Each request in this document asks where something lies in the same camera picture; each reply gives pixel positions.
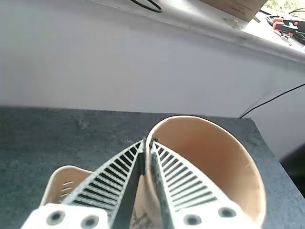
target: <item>paper cup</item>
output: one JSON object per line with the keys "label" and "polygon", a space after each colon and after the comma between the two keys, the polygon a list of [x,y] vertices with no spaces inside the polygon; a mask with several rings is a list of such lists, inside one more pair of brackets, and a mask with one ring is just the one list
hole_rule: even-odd
{"label": "paper cup", "polygon": [[205,173],[221,190],[261,226],[266,213],[262,178],[244,146],[218,125],[193,116],[174,116],[158,123],[146,141],[146,172],[139,182],[135,219],[162,228],[160,205],[150,170],[153,138],[174,150]]}

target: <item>windowsill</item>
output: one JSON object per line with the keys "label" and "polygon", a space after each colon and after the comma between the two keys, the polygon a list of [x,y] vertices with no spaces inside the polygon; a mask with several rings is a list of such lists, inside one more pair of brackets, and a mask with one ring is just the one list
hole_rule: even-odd
{"label": "windowsill", "polygon": [[203,35],[215,37],[261,52],[305,63],[303,45],[293,41],[292,45],[276,35],[267,24],[262,13],[260,23],[249,23],[199,0],[159,0],[162,13],[146,10],[126,0],[95,0],[101,4],[152,18]]}

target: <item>white wall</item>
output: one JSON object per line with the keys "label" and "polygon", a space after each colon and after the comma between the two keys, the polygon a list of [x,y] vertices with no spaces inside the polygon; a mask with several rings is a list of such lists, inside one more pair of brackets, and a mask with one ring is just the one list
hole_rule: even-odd
{"label": "white wall", "polygon": [[[0,105],[237,117],[305,81],[301,64],[90,1],[1,1],[0,28]],[[304,94],[250,115],[279,157],[304,142]]]}

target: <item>dark countertop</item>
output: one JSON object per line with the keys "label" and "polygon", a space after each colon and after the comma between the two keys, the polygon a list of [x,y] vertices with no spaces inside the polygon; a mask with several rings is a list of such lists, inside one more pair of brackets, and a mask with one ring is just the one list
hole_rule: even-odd
{"label": "dark countertop", "polygon": [[[0,225],[18,229],[37,208],[52,172],[95,170],[172,114],[0,108]],[[233,134],[253,157],[266,190],[264,229],[305,229],[305,199],[251,119],[204,117]]]}

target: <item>cup rim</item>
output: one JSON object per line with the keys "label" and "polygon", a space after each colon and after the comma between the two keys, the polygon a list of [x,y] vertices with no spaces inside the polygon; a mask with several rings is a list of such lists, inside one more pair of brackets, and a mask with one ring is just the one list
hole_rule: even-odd
{"label": "cup rim", "polygon": [[157,193],[155,191],[154,185],[153,185],[153,179],[152,179],[152,171],[151,171],[151,166],[150,166],[150,142],[152,140],[153,134],[154,132],[160,127],[162,126],[164,123],[166,123],[169,120],[173,120],[173,119],[197,119],[200,120],[202,122],[206,122],[209,123],[211,125],[213,125],[216,128],[219,128],[220,130],[226,132],[228,134],[228,136],[230,138],[232,138],[232,140],[234,140],[243,150],[245,156],[247,157],[248,161],[250,162],[251,167],[253,168],[253,171],[255,173],[255,177],[257,178],[258,184],[259,184],[259,190],[260,190],[260,202],[261,202],[261,211],[255,221],[256,224],[258,224],[259,226],[262,226],[264,223],[264,219],[266,216],[266,193],[265,193],[265,188],[264,188],[264,183],[262,180],[262,177],[258,171],[258,168],[255,164],[255,162],[253,161],[252,157],[250,156],[250,154],[248,153],[248,151],[246,150],[246,148],[232,135],[230,134],[228,131],[226,131],[225,129],[223,129],[222,127],[220,127],[219,125],[197,117],[197,116],[191,116],[191,115],[175,115],[175,116],[171,116],[168,118],[163,119],[162,121],[160,121],[159,123],[157,123],[149,132],[147,138],[146,138],[146,142],[145,142],[145,153],[146,153],[146,157],[145,157],[145,183],[146,186],[148,188],[148,192],[151,195],[152,198],[152,202],[155,203],[157,206],[157,208],[160,209],[160,204],[159,204],[159,200],[158,200],[158,196]]}

